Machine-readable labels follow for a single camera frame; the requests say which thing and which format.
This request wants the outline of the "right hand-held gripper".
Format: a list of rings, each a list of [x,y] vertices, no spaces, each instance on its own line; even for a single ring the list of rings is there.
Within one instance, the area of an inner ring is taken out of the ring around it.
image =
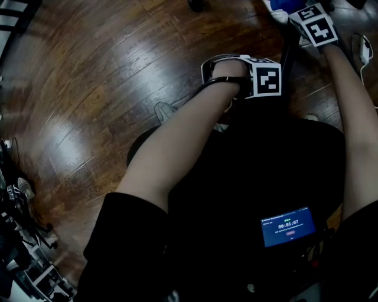
[[[329,2],[307,2],[305,8],[291,14],[281,9],[273,11],[270,2],[267,7],[271,14],[286,14],[286,20],[279,22],[285,38],[303,38],[315,47],[338,41],[334,23],[328,14],[331,9]]]

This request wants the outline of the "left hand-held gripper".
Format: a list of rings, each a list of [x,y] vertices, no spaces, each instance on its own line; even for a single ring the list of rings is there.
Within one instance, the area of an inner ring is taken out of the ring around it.
[[[222,77],[219,80],[239,84],[240,90],[236,99],[272,97],[282,94],[281,65],[268,58],[255,58],[245,54],[222,54],[203,62],[201,65],[202,88],[217,82],[212,76],[215,65],[230,60],[243,62],[248,70],[248,74],[244,77]]]

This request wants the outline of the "black office chair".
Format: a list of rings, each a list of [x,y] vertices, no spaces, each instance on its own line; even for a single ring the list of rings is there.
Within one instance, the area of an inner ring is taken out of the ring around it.
[[[334,4],[333,4],[334,1],[335,0],[307,0],[307,2],[329,2],[331,4],[331,9],[330,9],[329,13],[334,10]],[[358,72],[359,75],[361,76],[364,67],[366,67],[368,64],[362,63],[363,64],[362,67],[357,68],[357,66],[354,62],[353,38],[354,38],[355,35],[357,35],[357,36],[359,36],[359,39],[361,39],[361,36],[363,34],[360,34],[358,32],[353,33],[351,38],[350,38],[350,48],[348,48],[346,46],[346,44],[343,42],[341,35],[339,34],[335,25],[334,25],[334,28],[335,28],[336,33],[337,33],[338,41],[334,42],[334,43],[329,43],[329,44],[326,44],[326,45],[334,44],[334,45],[338,46],[342,50],[342,52],[346,55],[347,59],[349,60],[349,62],[351,63],[351,65],[355,69],[355,71]],[[292,66],[294,64],[295,51],[299,48],[299,41],[300,41],[300,38],[298,38],[298,37],[285,38],[285,36],[284,36],[284,45],[283,45],[282,55],[281,55],[281,67],[282,67],[283,75],[286,75],[286,76],[289,75],[289,73],[292,69]],[[322,47],[316,47],[316,48],[321,50],[326,45],[324,45]],[[370,49],[370,60],[371,60],[374,57],[374,51],[372,49],[371,43],[370,43],[370,47],[371,47],[371,49]]]

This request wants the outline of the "blue cloth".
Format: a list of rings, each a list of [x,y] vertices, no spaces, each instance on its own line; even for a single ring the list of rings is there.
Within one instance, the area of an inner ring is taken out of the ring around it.
[[[273,11],[283,10],[288,14],[306,7],[307,0],[270,0]]]

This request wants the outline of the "person's left forearm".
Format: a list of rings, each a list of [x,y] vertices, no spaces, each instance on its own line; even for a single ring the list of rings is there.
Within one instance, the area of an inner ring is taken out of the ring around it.
[[[168,211],[170,190],[196,163],[211,131],[239,90],[236,83],[215,83],[185,103],[138,149],[116,192]]]

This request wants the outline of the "person's right forearm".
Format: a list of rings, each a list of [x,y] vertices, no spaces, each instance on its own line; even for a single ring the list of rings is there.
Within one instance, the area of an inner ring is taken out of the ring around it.
[[[378,115],[360,78],[339,47],[322,49],[333,77],[346,141],[342,220],[378,201]]]

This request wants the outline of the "white power adaptor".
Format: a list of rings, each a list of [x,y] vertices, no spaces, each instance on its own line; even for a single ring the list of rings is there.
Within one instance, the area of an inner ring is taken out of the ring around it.
[[[370,42],[365,35],[360,39],[360,59],[363,64],[368,64],[370,61]]]

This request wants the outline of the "phone with blue screen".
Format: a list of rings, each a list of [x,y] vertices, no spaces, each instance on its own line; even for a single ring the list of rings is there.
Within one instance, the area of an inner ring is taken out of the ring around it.
[[[263,218],[260,224],[266,248],[286,244],[316,232],[309,207]]]

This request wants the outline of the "black metal railing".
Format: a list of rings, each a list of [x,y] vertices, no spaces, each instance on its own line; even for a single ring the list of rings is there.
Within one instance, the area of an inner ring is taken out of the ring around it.
[[[0,0],[0,66],[16,35],[22,35],[42,0]]]

